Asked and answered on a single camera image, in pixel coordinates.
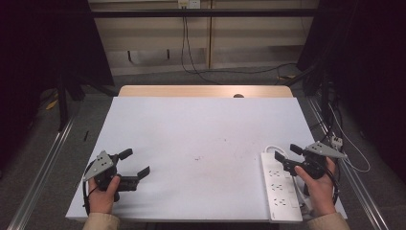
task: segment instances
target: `metal bar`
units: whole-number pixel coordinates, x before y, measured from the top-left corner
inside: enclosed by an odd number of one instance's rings
[[[317,102],[313,102],[310,98],[307,98],[307,101],[310,104],[310,107],[313,110],[314,116],[316,117],[317,121],[321,124],[323,133],[326,134],[327,127],[324,122],[322,122],[323,119],[321,115],[321,107],[318,105]],[[387,223],[383,219],[381,212],[379,211],[378,206],[371,197],[358,173],[353,168],[348,167],[346,163],[342,161],[339,162],[340,166],[342,166],[341,169],[344,171],[347,179],[349,180],[351,187],[353,188],[362,207],[364,208],[366,215],[370,219],[373,228],[376,230],[389,229]]]
[[[341,14],[341,9],[190,9],[190,10],[94,10],[94,11],[36,11],[39,14],[63,16],[112,17],[312,17],[317,14]]]
[[[68,120],[65,128],[57,133],[56,139],[48,152],[45,161],[42,163],[42,166],[36,175],[33,184],[30,186],[30,189],[24,196],[23,201],[18,207],[17,212],[11,220],[11,223],[8,230],[22,230],[25,229],[27,222],[31,216],[31,213],[34,210],[36,202],[38,201],[39,196],[47,182],[48,176],[57,160],[57,157],[62,149],[63,144],[65,143],[66,138],[69,135],[72,124],[76,115],[78,114],[79,108],[72,109],[73,113]]]

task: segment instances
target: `electrical socket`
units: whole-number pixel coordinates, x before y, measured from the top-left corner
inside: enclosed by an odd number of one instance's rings
[[[189,7],[189,0],[178,0],[179,9],[187,9]]]
[[[275,159],[275,154],[260,154],[265,190],[268,199],[271,222],[303,221],[298,197],[292,176],[283,170],[283,165]]]
[[[331,137],[331,145],[333,148],[335,149],[340,149],[343,146],[343,139],[336,137],[336,136],[332,136]]]
[[[189,0],[188,9],[200,9],[200,0]]]

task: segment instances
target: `power strip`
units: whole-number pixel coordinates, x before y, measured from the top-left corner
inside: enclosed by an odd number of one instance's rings
[[[272,152],[260,154],[271,222],[303,221],[293,178]]]

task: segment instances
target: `white table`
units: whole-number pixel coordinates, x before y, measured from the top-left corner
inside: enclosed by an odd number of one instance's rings
[[[120,193],[120,219],[268,221],[260,153],[313,142],[295,98],[118,97],[89,162],[131,148],[120,174],[150,166],[136,192]],[[79,186],[66,217],[85,220],[82,204]]]

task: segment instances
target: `hand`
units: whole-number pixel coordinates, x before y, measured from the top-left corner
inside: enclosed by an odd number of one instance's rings
[[[120,177],[114,176],[106,191],[101,191],[97,188],[95,178],[89,180],[89,192],[93,193],[89,196],[90,213],[104,213],[111,214],[113,210],[114,194],[120,184]]]
[[[335,164],[328,157],[327,168],[334,174]],[[333,184],[328,175],[315,180],[302,167],[296,166],[295,171],[308,187],[311,205],[317,217],[337,212],[332,201]]]

